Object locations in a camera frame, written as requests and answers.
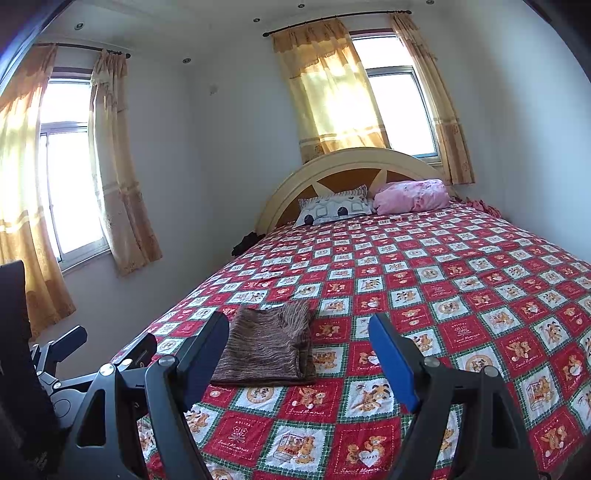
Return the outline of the grey patterned pillow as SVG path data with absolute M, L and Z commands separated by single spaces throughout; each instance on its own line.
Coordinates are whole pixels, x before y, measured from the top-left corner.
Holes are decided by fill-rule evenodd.
M 374 213 L 373 200 L 369 197 L 366 185 L 331 195 L 301 199 L 298 203 L 300 215 L 295 221 L 297 227 L 318 226 Z

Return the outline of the back window right curtain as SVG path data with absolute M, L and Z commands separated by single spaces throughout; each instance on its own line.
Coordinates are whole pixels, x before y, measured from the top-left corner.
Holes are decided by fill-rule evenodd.
M 408 50 L 424 90 L 446 180 L 451 185 L 474 184 L 476 178 L 462 124 L 436 57 L 410 14 L 393 13 L 392 26 Z

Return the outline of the left curtain rod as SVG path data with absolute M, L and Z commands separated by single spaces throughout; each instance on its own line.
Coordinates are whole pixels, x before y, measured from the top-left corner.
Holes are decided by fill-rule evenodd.
M 60 47 L 60 48 L 73 48 L 73 49 L 93 51 L 93 52 L 106 51 L 111 54 L 123 55 L 126 59 L 130 59 L 132 56 L 131 53 L 129 53 L 129 52 L 123 52 L 123 51 L 106 49 L 103 47 L 95 47 L 95 46 L 90 46 L 90 45 L 83 45 L 83 44 L 65 43 L 65 42 L 37 42 L 34 44 L 34 46 L 39 46 L 39 47 L 40 46 L 56 46 L 56 47 Z

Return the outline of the pink pillow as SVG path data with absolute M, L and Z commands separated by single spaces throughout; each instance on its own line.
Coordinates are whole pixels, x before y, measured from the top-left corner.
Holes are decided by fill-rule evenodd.
M 447 187 L 440 179 L 391 182 L 374 196 L 379 215 L 421 213 L 447 208 L 450 203 Z

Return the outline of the back window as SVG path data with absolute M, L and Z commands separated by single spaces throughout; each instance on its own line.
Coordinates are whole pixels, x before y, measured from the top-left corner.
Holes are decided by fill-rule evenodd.
M 439 151 L 430 108 L 413 60 L 398 36 L 370 31 L 353 36 L 392 149 L 430 163 Z

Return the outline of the black item beside bed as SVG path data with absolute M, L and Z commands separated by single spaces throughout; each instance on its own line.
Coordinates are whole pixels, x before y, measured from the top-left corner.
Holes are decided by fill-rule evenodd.
M 250 248 L 255 246 L 259 243 L 260 240 L 263 240 L 264 234 L 257 234 L 256 232 L 252 231 L 249 234 L 245 235 L 238 244 L 231 250 L 231 256 L 233 258 L 242 256 L 245 252 L 249 251 Z

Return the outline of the left window yellow curtain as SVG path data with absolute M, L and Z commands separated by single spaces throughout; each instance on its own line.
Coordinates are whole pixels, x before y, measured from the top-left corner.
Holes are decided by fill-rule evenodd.
M 121 276 L 162 257 L 132 161 L 126 77 L 126 57 L 101 51 L 90 77 L 87 122 L 90 165 L 101 228 Z

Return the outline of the yellow wooden headboard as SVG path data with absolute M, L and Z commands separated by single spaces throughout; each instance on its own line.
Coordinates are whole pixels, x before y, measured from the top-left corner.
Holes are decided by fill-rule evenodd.
M 443 179 L 435 168 L 416 157 L 391 149 L 349 148 L 319 156 L 291 173 L 263 208 L 256 233 L 267 234 L 297 219 L 298 201 L 332 195 L 365 185 L 371 195 L 389 182 Z

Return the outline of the back window left curtain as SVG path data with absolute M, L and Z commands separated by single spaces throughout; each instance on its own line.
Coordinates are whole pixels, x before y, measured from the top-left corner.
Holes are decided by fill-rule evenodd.
M 295 26 L 271 38 L 304 163 L 347 148 L 390 146 L 369 76 L 341 20 Z

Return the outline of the curtain rod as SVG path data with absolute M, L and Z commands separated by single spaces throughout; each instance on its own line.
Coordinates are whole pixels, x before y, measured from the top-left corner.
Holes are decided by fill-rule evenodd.
M 283 26 L 280 28 L 276 28 L 273 30 L 267 30 L 266 32 L 263 32 L 262 37 L 263 38 L 269 38 L 271 35 L 274 35 L 276 33 L 280 33 L 286 30 L 290 30 L 293 28 L 297 28 L 297 27 L 301 27 L 304 25 L 308 25 L 311 23 L 317 23 L 317 22 L 325 22 L 325 21 L 329 21 L 332 19 L 345 19 L 345 18 L 351 18 L 351 17 L 361 17 L 361 16 L 370 16 L 370 15 L 390 15 L 390 14 L 394 14 L 394 13 L 403 13 L 403 14 L 413 14 L 413 11 L 410 9 L 397 9 L 397 10 L 375 10 L 375 11 L 363 11 L 363 12 L 350 12 L 350 13 L 345 13 L 345 14 L 338 14 L 338 15 L 331 15 L 331 16 L 325 16 L 325 17 L 318 17 L 315 19 L 311 19 L 311 20 L 305 20 L 305 21 L 301 21 L 301 22 L 297 22 L 294 24 L 290 24 L 287 26 Z
M 60 47 L 60 48 L 73 48 L 73 49 L 93 51 L 93 52 L 106 51 L 111 54 L 123 55 L 126 59 L 130 59 L 132 56 L 131 53 L 129 53 L 129 52 L 123 52 L 123 51 L 106 49 L 103 47 L 95 47 L 95 46 L 90 46 L 90 45 L 83 45 L 83 44 L 65 43 L 65 42 L 37 42 L 34 44 L 34 46 L 39 46 L 39 47 L 40 46 L 56 46 L 56 47 Z

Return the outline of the left window near curtain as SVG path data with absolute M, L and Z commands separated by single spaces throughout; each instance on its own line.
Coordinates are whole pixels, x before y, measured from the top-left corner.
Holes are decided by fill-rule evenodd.
M 41 101 L 57 47 L 32 47 L 1 96 L 1 262 L 20 260 L 32 337 L 75 312 L 55 258 L 39 181 Z

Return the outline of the red checkered bed quilt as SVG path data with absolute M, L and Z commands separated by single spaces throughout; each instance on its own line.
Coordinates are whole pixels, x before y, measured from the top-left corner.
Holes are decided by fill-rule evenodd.
M 590 266 L 465 204 L 276 228 L 148 327 L 178 355 L 214 313 L 310 304 L 315 380 L 211 386 L 186 421 L 215 479 L 384 479 L 414 416 L 388 376 L 399 354 L 494 372 L 539 472 L 562 477 L 590 442 Z

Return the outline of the back curtain rod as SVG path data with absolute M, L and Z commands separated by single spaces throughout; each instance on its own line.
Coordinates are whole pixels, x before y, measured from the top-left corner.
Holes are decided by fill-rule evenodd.
M 286 30 L 290 30 L 293 28 L 297 28 L 297 27 L 301 27 L 304 25 L 308 25 L 311 23 L 317 23 L 317 22 L 325 22 L 325 21 L 329 21 L 332 19 L 345 19 L 345 18 L 351 18 L 351 17 L 361 17 L 361 16 L 370 16 L 370 15 L 390 15 L 390 14 L 394 14 L 394 13 L 403 13 L 403 14 L 413 14 L 413 11 L 410 9 L 397 9 L 397 10 L 375 10 L 375 11 L 363 11 L 363 12 L 350 12 L 350 13 L 345 13 L 345 14 L 338 14 L 338 15 L 331 15 L 331 16 L 325 16 L 325 17 L 318 17 L 315 19 L 311 19 L 311 20 L 305 20 L 305 21 L 301 21 L 301 22 L 297 22 L 294 24 L 290 24 L 287 26 L 283 26 L 280 28 L 276 28 L 273 30 L 267 30 L 266 32 L 263 32 L 262 37 L 263 38 L 269 38 L 271 35 L 274 35 L 276 33 L 280 33 Z

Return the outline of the brown knitted sweater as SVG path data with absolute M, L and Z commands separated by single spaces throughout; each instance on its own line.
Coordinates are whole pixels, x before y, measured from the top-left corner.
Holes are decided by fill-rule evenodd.
M 228 343 L 211 384 L 256 387 L 314 382 L 314 319 L 307 300 L 291 300 L 266 310 L 239 307 L 229 323 Z

